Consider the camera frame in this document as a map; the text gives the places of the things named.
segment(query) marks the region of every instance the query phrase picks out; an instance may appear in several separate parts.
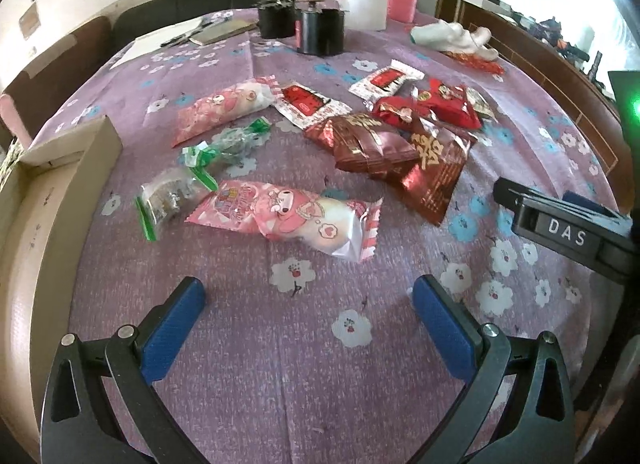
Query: white red wrapper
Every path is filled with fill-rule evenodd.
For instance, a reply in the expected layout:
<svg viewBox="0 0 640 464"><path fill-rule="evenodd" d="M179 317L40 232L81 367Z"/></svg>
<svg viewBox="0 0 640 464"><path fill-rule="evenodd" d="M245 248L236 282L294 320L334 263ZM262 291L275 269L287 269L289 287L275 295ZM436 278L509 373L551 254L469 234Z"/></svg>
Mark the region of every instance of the white red wrapper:
<svg viewBox="0 0 640 464"><path fill-rule="evenodd" d="M282 92L275 76L253 78L197 100L178 112L178 133L172 146L272 105Z"/></svg>
<svg viewBox="0 0 640 464"><path fill-rule="evenodd" d="M349 88L349 92L365 101L378 100L393 96L407 80L423 78L424 72L393 59L388 67L376 70L366 78L356 81Z"/></svg>
<svg viewBox="0 0 640 464"><path fill-rule="evenodd" d="M382 199L340 201L264 182L228 180L207 197L187 222L269 240L298 238L308 246L350 262L373 256Z"/></svg>
<svg viewBox="0 0 640 464"><path fill-rule="evenodd" d="M282 88L282 98L278 99L273 106L302 130L320 123L326 118L342 116L351 112L349 105L327 98L295 82Z"/></svg>

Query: paper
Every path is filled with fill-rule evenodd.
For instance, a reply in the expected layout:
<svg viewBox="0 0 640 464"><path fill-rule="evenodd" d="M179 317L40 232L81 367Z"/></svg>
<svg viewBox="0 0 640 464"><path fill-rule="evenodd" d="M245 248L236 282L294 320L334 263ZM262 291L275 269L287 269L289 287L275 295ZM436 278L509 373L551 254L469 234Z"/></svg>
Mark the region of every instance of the paper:
<svg viewBox="0 0 640 464"><path fill-rule="evenodd" d="M199 16L197 18L193 18L192 20L187 20L186 22L180 22L179 24L169 25L167 27L154 30L148 34L145 34L144 36L136 38L130 49L126 51L122 58L120 58L116 63L113 64L111 69L116 68L118 65L122 65L129 60L136 59L140 56L160 49L161 43L164 43L171 38L175 38L176 36L180 36L185 32L195 30L201 23L202 17Z"/></svg>

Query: pink snack package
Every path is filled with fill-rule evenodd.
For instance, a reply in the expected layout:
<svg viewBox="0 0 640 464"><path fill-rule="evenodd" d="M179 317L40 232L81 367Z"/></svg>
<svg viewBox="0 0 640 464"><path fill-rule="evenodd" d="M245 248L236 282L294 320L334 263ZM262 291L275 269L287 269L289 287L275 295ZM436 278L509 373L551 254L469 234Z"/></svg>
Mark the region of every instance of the pink snack package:
<svg viewBox="0 0 640 464"><path fill-rule="evenodd" d="M343 202L264 182L227 180L186 222L261 233L269 240L299 238L325 254L362 262L376 249L381 206L382 199Z"/></svg>
<svg viewBox="0 0 640 464"><path fill-rule="evenodd" d="M282 97L275 76L253 78L200 98L178 112L178 134L173 146L220 124L264 110Z"/></svg>

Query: brown cardboard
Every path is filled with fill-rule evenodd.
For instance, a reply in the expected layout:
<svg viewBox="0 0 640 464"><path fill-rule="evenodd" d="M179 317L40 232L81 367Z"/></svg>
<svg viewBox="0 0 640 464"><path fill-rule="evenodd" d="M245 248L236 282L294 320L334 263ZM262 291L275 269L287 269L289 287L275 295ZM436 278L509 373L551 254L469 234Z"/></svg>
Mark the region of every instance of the brown cardboard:
<svg viewBox="0 0 640 464"><path fill-rule="evenodd" d="M91 120L25 152L0 191L0 415L36 460L78 261L121 150L109 118Z"/></svg>

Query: purple tablecloth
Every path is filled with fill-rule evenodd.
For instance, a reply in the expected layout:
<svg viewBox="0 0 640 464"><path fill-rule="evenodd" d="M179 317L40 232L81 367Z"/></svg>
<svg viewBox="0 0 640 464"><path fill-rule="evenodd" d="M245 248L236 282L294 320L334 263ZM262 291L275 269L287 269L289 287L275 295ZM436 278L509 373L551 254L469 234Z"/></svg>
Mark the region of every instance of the purple tablecloth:
<svg viewBox="0 0 640 464"><path fill-rule="evenodd" d="M491 197L494 181L506 176L615 207L598 161L564 112L516 67L504 64L503 76L466 68L411 44L395 22L386 32L347 31L347 52L327 60L296 54L291 45L265 44L251 33L173 47L110 70L114 58L44 126L36 142L106 113L124 144L82 252L69 329L85 340L109 336L139 322L183 276L201 279L207 306L156 390L216 463L404 463L462 386L410 304L408 289L425 273L480 322L531 337L555 332L575 378L589 327L590 271L513 235L512 215ZM348 87L391 59L423 70L418 86L429 76L465 83L498 110L500 123L473 147L441 227L407 210L384 184L335 170L329 154L268 108L258 115L274 123L269 140L228 178L321 192L327 177L350 198L383 196L373 259L351 264L298 242L177 221L158 242L143 239L132 199L140 184L175 164L179 149L170 143L180 108L271 74L363 108ZM302 284L297 293L294 276ZM501 387L484 436L508 387ZM116 412L143 447L121 405Z"/></svg>

